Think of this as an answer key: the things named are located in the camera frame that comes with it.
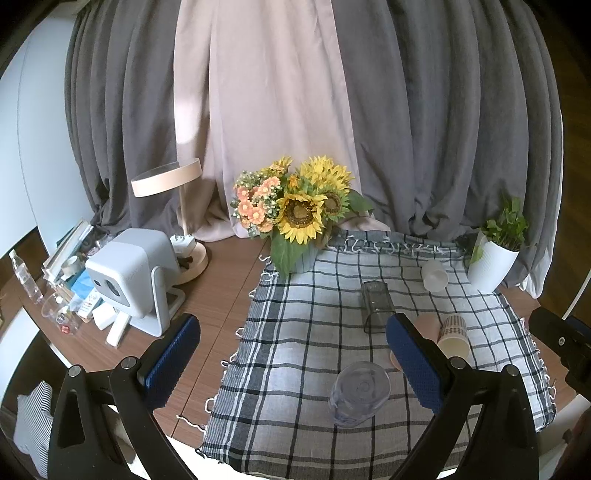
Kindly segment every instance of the desk lamp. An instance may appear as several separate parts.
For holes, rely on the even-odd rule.
[[[201,162],[196,159],[188,165],[179,165],[172,162],[161,167],[153,168],[131,181],[131,187],[136,197],[148,197],[157,193],[166,192],[173,188],[179,188],[180,220],[183,227],[183,235],[173,235],[170,238],[174,252],[179,258],[189,258],[187,268],[181,266],[181,274],[176,285],[186,283],[198,277],[207,267],[207,251],[205,246],[189,235],[187,229],[186,204],[184,185],[198,179],[201,174]]]

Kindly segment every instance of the white plant pot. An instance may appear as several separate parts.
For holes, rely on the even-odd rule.
[[[519,252],[499,247],[479,232],[468,267],[468,280],[481,293],[492,293],[509,273],[517,255]]]

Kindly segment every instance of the clear plastic cup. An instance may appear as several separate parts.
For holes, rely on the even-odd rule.
[[[390,378],[381,366],[356,362],[346,367],[330,392],[335,425],[351,429],[373,417],[390,395]]]
[[[388,319],[396,313],[388,286],[383,281],[371,280],[361,286],[363,331],[384,333]]]
[[[41,314],[52,320],[61,333],[74,335],[80,327],[80,320],[70,311],[67,302],[57,293],[47,297]]]

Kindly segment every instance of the clear measuring cup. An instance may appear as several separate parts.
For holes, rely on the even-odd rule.
[[[335,425],[350,429],[373,417],[390,395],[390,378],[381,366],[356,362],[336,378],[329,408]]]
[[[52,320],[62,333],[73,335],[80,326],[80,320],[70,311],[67,302],[57,293],[47,297],[41,314]]]

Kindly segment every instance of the checkered cloth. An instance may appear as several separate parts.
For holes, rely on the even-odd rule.
[[[395,233],[341,232],[313,269],[279,279],[267,266],[256,289],[238,355],[217,396],[200,451],[237,471],[277,478],[389,478],[416,444],[433,414],[422,408],[406,377],[389,361],[384,333],[363,332],[361,285],[387,283],[397,312],[410,319],[437,312],[466,320],[473,367],[500,371],[513,363],[523,375],[537,430],[555,407],[531,337],[500,293],[480,294],[467,280],[467,259],[455,244]],[[431,294],[421,265],[437,258],[450,282]],[[353,429],[334,426],[330,389],[353,362],[384,367],[392,390],[381,410]],[[447,466],[466,450],[478,408]]]

